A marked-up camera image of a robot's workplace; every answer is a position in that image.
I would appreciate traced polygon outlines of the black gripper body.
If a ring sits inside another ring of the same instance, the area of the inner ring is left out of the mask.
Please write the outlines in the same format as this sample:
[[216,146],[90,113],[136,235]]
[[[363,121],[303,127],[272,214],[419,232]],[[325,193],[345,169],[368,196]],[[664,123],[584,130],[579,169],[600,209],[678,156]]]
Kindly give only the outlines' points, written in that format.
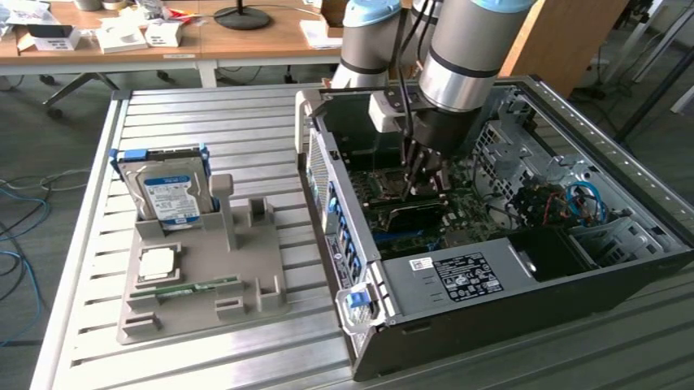
[[419,110],[413,114],[412,139],[439,154],[452,154],[461,146],[481,109],[452,112]]

